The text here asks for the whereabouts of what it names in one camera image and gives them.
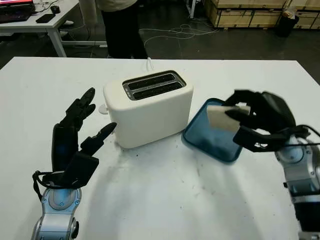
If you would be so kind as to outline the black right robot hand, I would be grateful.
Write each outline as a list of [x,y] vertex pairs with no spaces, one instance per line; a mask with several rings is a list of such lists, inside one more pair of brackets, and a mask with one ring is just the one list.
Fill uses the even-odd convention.
[[235,90],[224,102],[224,106],[244,103],[250,107],[248,114],[243,110],[228,110],[226,115],[238,121],[241,126],[271,134],[296,126],[295,118],[285,100],[271,92]]

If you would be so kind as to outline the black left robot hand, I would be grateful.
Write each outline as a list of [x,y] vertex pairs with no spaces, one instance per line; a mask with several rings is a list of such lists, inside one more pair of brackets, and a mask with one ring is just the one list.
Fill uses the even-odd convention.
[[84,120],[96,109],[96,105],[92,103],[95,92],[96,90],[91,87],[81,98],[76,98],[66,109],[65,117],[54,125],[51,147],[51,164],[54,172],[66,169],[77,152],[93,156],[104,145],[104,140],[115,130],[117,124],[111,122],[95,136],[89,136],[78,144],[78,133]]

